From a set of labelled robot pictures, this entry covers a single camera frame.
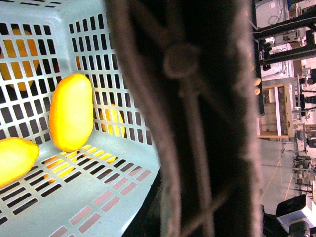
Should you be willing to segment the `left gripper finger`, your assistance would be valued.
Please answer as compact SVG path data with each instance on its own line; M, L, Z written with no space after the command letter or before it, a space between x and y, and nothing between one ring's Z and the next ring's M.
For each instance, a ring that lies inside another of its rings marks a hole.
M161 163L151 224L162 237L261 236L251 1L105 4Z

